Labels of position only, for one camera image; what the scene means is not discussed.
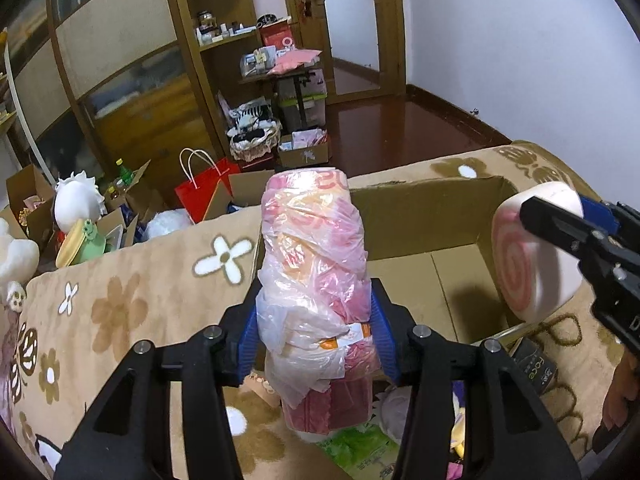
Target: white cylindrical roll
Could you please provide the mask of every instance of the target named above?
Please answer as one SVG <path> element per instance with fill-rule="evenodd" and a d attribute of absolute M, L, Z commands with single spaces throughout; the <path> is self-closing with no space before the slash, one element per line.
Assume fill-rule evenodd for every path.
<path fill-rule="evenodd" d="M 527 322 L 545 319 L 582 282 L 576 258 L 522 226 L 520 207 L 533 196 L 583 216 L 579 195 L 563 182 L 539 184 L 505 200 L 496 210 L 492 245 L 498 286 L 513 313 Z"/>

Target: white bag handle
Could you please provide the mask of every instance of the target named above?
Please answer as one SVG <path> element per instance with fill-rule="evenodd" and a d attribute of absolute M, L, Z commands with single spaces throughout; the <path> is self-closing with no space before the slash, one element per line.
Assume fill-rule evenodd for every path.
<path fill-rule="evenodd" d="M 189 171 L 187 171 L 187 168 L 184 167 L 184 162 L 182 161 L 182 154 L 184 152 L 191 152 L 189 154 L 189 158 L 187 159 L 187 168 L 189 168 Z M 193 155 L 197 156 L 201 160 L 204 160 L 205 162 L 208 162 L 210 166 L 212 168 L 215 168 L 215 170 L 218 172 L 218 176 L 222 176 L 229 171 L 228 169 L 226 169 L 225 171 L 221 172 L 209 153 L 207 153 L 205 150 L 192 150 L 191 148 L 184 148 L 180 152 L 180 166 L 182 167 L 182 171 L 184 172 L 185 176 L 189 179 L 189 182 L 193 184 L 193 187 L 195 187 L 195 189 L 198 189 L 198 185 L 196 184 L 196 180 L 193 177 L 193 170 L 191 169 L 191 157 Z"/>

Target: plush toy paw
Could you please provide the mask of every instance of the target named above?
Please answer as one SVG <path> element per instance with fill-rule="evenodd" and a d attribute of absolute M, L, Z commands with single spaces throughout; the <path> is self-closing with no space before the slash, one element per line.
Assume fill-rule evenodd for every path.
<path fill-rule="evenodd" d="M 6 304 L 14 312 L 22 312 L 24 300 L 27 299 L 27 293 L 18 282 L 11 282 L 7 287 Z"/>

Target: green packet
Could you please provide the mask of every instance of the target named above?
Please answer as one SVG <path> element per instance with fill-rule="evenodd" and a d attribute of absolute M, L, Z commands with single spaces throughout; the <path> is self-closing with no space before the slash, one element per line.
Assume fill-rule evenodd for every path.
<path fill-rule="evenodd" d="M 391 478 L 400 449 L 371 422 L 340 430 L 318 446 L 354 480 Z"/>

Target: small table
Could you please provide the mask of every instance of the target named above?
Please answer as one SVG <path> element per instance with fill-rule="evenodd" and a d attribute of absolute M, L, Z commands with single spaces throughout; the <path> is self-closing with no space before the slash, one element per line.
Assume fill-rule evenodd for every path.
<path fill-rule="evenodd" d="M 275 92 L 275 83 L 278 79 L 293 79 L 293 87 L 296 89 L 296 100 L 298 101 L 298 112 L 300 113 L 300 124 L 302 124 L 302 129 L 306 130 L 308 128 L 308 124 L 306 122 L 306 112 L 305 112 L 305 101 L 302 97 L 302 88 L 300 87 L 300 78 L 302 76 L 306 76 L 310 72 L 314 72 L 315 70 L 320 70 L 322 68 L 322 63 L 316 63 L 312 66 L 303 66 L 300 68 L 296 68 L 294 70 L 290 70 L 289 72 L 285 72 L 284 74 L 258 74 L 258 75 L 250 75 L 247 77 L 243 77 L 240 80 L 240 84 L 247 83 L 261 83 L 270 81 L 273 86 L 273 91 Z"/>

